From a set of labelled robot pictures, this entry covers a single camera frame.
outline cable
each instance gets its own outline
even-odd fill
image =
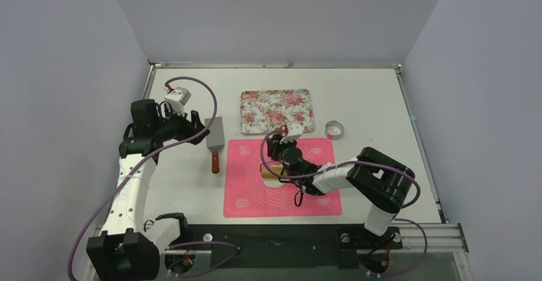
[[[427,255],[428,243],[427,243],[427,234],[425,233],[422,226],[419,225],[417,222],[413,222],[412,220],[406,219],[406,218],[395,218],[394,220],[396,220],[398,222],[409,222],[409,223],[415,225],[416,227],[418,227],[418,229],[420,229],[420,231],[422,231],[422,235],[424,236],[424,252],[423,252],[422,256],[420,257],[420,259],[416,263],[414,263],[414,265],[412,265],[411,267],[409,267],[409,268],[407,268],[405,270],[395,271],[393,273],[381,273],[381,274],[373,273],[372,271],[369,271],[365,266],[363,266],[363,263],[362,263],[361,267],[363,267],[370,275],[373,275],[373,276],[380,275],[381,277],[391,277],[391,276],[402,275],[404,273],[408,273],[409,271],[412,271],[414,268],[418,267],[418,265],[420,265],[425,260],[425,256]]]
[[[148,222],[152,222],[153,225],[154,225],[154,220],[152,219],[147,219],[144,223],[143,223],[143,232],[147,232],[147,223]]]
[[[157,103],[155,103],[155,105],[156,105],[156,113],[158,113],[158,117],[159,117],[160,119],[163,119],[164,117],[162,116],[162,108],[161,108],[160,105],[157,104]]]
[[[309,178],[309,177],[317,176],[319,174],[323,174],[323,171],[317,171],[317,172],[313,172],[312,174],[303,174],[303,175],[300,175],[300,176],[284,176],[284,175],[281,175],[281,174],[278,174],[278,173],[274,172],[273,169],[271,169],[271,167],[269,167],[269,165],[267,165],[267,163],[265,163],[265,157],[264,157],[264,154],[263,154],[263,147],[266,144],[266,140],[271,135],[273,135],[275,133],[280,133],[280,132],[283,132],[283,131],[282,130],[275,130],[275,131],[267,133],[264,136],[263,140],[261,141],[261,146],[259,148],[259,155],[260,155],[261,161],[263,163],[263,166],[271,174],[273,174],[274,176],[277,176],[279,179],[281,179],[281,178],[283,178],[283,179],[302,179],[302,178]],[[416,195],[414,196],[414,198],[410,202],[404,204],[402,208],[403,209],[407,208],[407,207],[413,205],[416,201],[418,201],[418,199],[420,197],[420,194],[421,194],[420,184],[418,184],[418,182],[416,182],[416,180],[413,177],[411,177],[409,174],[407,174],[405,172],[402,172],[399,169],[389,167],[387,165],[371,163],[371,162],[365,162],[365,161],[346,161],[346,162],[335,165],[335,167],[339,168],[339,167],[342,167],[342,166],[345,166],[345,165],[350,165],[350,164],[357,164],[357,165],[363,165],[363,166],[369,166],[369,167],[377,167],[377,168],[380,168],[380,169],[385,170],[385,171],[392,171],[392,172],[395,172],[396,174],[400,174],[405,179],[409,180],[416,187]]]
[[[158,110],[159,110],[159,113],[160,113],[160,117],[163,118],[163,116],[162,116],[162,105],[166,106],[166,107],[164,107],[164,112],[166,113],[166,115],[171,112],[172,107],[171,107],[171,104],[169,102],[167,102],[167,101],[162,101],[162,102],[160,102],[160,104],[158,104]]]
[[[281,176],[284,174],[285,170],[286,170],[286,168],[284,168],[284,166],[283,166],[283,168],[281,169]],[[291,184],[294,184],[294,185],[295,185],[295,183],[292,182],[292,181],[290,181],[290,180],[284,180],[284,181],[281,181],[280,178],[278,178],[278,179],[279,179],[279,182],[280,182],[280,183],[291,183]]]
[[[385,245],[388,245],[389,246],[389,243],[391,243],[393,241],[393,239],[395,238],[395,233],[391,235],[391,238],[388,239],[387,241],[384,241],[382,244],[374,247],[371,251],[369,251],[367,254],[363,255],[361,257],[361,263],[363,263],[363,260],[368,257],[369,255],[375,253],[378,249],[384,247]]]
[[[198,137],[202,136],[207,130],[209,130],[209,127],[211,127],[213,121],[215,121],[215,117],[217,116],[217,108],[218,108],[217,104],[218,103],[217,103],[217,97],[215,96],[215,93],[213,92],[213,90],[207,84],[205,84],[204,82],[202,82],[202,81],[200,81],[198,79],[192,78],[192,77],[175,77],[173,79],[168,80],[165,85],[168,86],[169,83],[171,83],[172,81],[176,81],[176,80],[194,81],[194,82],[200,83],[205,88],[207,88],[207,90],[211,94],[211,97],[213,98],[213,104],[214,104],[213,116],[211,117],[211,120],[209,120],[209,123],[200,132],[198,132],[194,136],[189,137],[189,138],[184,139],[184,140],[180,140],[178,142],[174,142],[174,143],[169,144],[167,146],[158,148],[155,151],[151,152],[146,157],[144,157],[141,161],[139,161],[139,163],[137,163],[134,166],[134,168],[130,171],[128,176],[126,176],[126,178],[119,184],[119,186],[117,186],[115,191],[104,201],[104,203],[102,203],[100,205],[100,207],[98,207],[98,209],[96,209],[96,211],[94,211],[94,213],[90,216],[89,220],[83,225],[83,228],[81,229],[81,232],[77,235],[77,237],[75,239],[75,243],[74,243],[74,245],[72,247],[72,250],[70,251],[70,256],[68,258],[68,278],[71,281],[78,281],[75,278],[74,273],[72,271],[72,265],[74,263],[74,257],[75,257],[75,252],[77,251],[77,246],[79,246],[79,243],[81,242],[82,237],[84,236],[84,234],[87,231],[88,227],[90,227],[90,224],[92,224],[92,221],[94,221],[94,219],[100,214],[100,212],[115,198],[115,195],[118,194],[118,192],[120,192],[124,188],[124,186],[128,183],[128,181],[130,180],[130,177],[133,176],[134,173],[136,173],[136,171],[143,165],[143,163],[145,163],[147,160],[151,159],[153,156],[159,154],[163,150],[169,149],[171,147],[178,146],[180,144],[185,144],[186,142],[190,142],[190,141],[192,141],[194,139],[197,139]]]
[[[384,255],[384,257],[382,258],[383,261],[386,261],[386,258],[389,257],[390,251],[391,251],[391,245],[388,243],[388,249],[386,250],[386,254]]]
[[[297,195],[301,193],[301,196],[299,197],[299,202],[297,202]],[[299,191],[297,191],[297,193],[295,193],[295,195],[293,196],[293,203],[295,204],[296,207],[300,207],[301,204],[303,203],[303,189],[299,188]]]
[[[192,241],[196,241],[196,237],[192,235]],[[190,264],[193,264],[192,263],[192,260],[190,259],[190,256],[189,256],[189,252],[190,250],[192,250],[192,247],[193,246],[190,246],[187,251],[185,252],[185,259],[190,263]]]
[[[176,248],[181,248],[181,247],[187,247],[187,246],[194,246],[194,245],[222,245],[222,246],[228,246],[228,247],[231,247],[233,248],[234,252],[227,258],[225,258],[224,260],[218,262],[215,266],[212,266],[204,271],[200,271],[199,273],[195,273],[193,275],[176,275],[176,277],[178,278],[194,278],[194,277],[198,277],[198,276],[201,276],[201,275],[204,275],[206,273],[209,273],[215,269],[217,269],[219,266],[222,266],[224,264],[226,264],[227,262],[229,262],[230,260],[232,260],[236,255],[239,254],[239,249],[240,247],[232,244],[232,243],[226,243],[225,241],[191,241],[191,242],[188,242],[188,243],[181,243],[181,244],[177,244],[177,245],[173,245],[173,246],[170,246],[169,249],[176,249]],[[171,263],[171,265],[169,265],[168,267],[168,271],[167,273],[169,274],[170,272],[173,271],[173,268],[181,263],[183,261],[183,259],[180,259],[180,260],[177,260],[173,263]]]
[[[388,254],[388,268],[391,265],[391,252]]]

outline screw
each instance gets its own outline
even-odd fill
[[[203,241],[212,241],[213,236],[210,233],[206,233],[203,235]]]
[[[401,241],[401,235],[395,232],[395,237],[393,238],[393,241],[399,243]]]
[[[348,233],[342,233],[341,234],[341,241],[343,243],[349,243],[350,242],[350,235]]]

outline pink silicone mat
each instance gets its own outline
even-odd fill
[[[224,217],[325,216],[343,212],[338,190],[324,196],[304,195],[301,207],[293,197],[299,189],[292,184],[267,187],[259,168],[259,139],[233,139],[228,142]],[[299,139],[298,148],[312,163],[334,163],[333,145],[328,139]]]

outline floral tray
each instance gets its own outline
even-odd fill
[[[241,132],[263,134],[297,120],[304,131],[314,130],[313,103],[308,89],[244,91],[241,93]]]

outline white wall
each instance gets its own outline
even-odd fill
[[[67,280],[147,73],[116,0],[0,0],[2,280]]]
[[[118,0],[154,62],[402,63],[438,0]]]
[[[404,69],[477,280],[541,280],[542,0],[440,0]]]

